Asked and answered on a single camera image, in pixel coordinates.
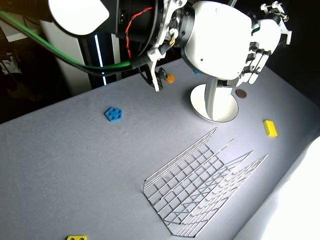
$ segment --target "tabletop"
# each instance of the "tabletop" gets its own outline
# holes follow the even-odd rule
[[[220,158],[254,150],[267,159],[223,206],[198,240],[232,239],[320,130],[320,109],[265,67],[242,84],[237,117],[197,115],[191,90],[205,83],[181,60],[156,93],[139,75],[58,102],[0,125],[0,233],[6,240],[164,240],[172,236],[142,193],[144,180],[210,130]],[[104,113],[122,109],[109,122]],[[278,137],[267,137],[264,120]]]

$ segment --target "yellow rectangular block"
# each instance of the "yellow rectangular block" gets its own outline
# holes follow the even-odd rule
[[[66,240],[87,240],[87,236],[68,236]]]
[[[276,137],[278,136],[277,130],[276,130],[276,126],[275,123],[271,120],[265,120],[264,122],[264,127],[266,130],[266,134],[268,135],[268,137]]]

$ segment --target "led light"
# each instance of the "led light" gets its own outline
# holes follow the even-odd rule
[[[94,35],[94,40],[95,40],[96,50],[97,50],[97,52],[98,52],[98,58],[99,58],[100,67],[103,67],[102,58],[101,58],[101,52],[100,52],[100,46],[99,46],[99,40],[98,40],[98,35]],[[102,79],[103,79],[103,84],[104,84],[104,85],[107,85],[106,77],[103,76]]]

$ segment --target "metal wire rack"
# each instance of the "metal wire rack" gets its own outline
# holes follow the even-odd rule
[[[174,236],[194,238],[268,156],[243,166],[250,151],[226,163],[208,146],[217,128],[144,181],[143,193]]]

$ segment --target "green cable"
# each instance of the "green cable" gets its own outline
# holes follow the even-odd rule
[[[68,60],[69,62],[72,62],[76,65],[79,65],[81,67],[87,68],[87,69],[93,69],[93,70],[111,70],[111,69],[118,69],[118,68],[123,68],[123,67],[128,67],[131,66],[131,62],[130,61],[123,61],[120,63],[116,63],[116,64],[112,64],[112,65],[107,65],[107,66],[87,66],[84,64],[81,64],[80,62],[76,61],[75,59],[69,57],[68,55],[66,55],[64,52],[60,51],[59,49],[57,49],[56,47],[54,47],[53,45],[51,45],[49,42],[47,42],[46,40],[44,40],[42,37],[40,37],[39,35],[35,34],[32,30],[30,30],[28,27],[26,27],[25,25],[21,24],[18,20],[16,20],[14,17],[12,17],[10,14],[4,12],[4,11],[0,11],[0,17],[4,18],[5,20],[7,20],[9,23],[12,23],[13,25],[18,26],[19,28],[23,29],[24,31],[26,31],[29,35],[31,35],[32,37],[34,37],[35,39],[37,39],[39,42],[41,42],[42,44],[44,44],[47,48],[51,49],[52,51],[54,51],[57,55],[59,55],[61,58],[64,58],[66,60]]]

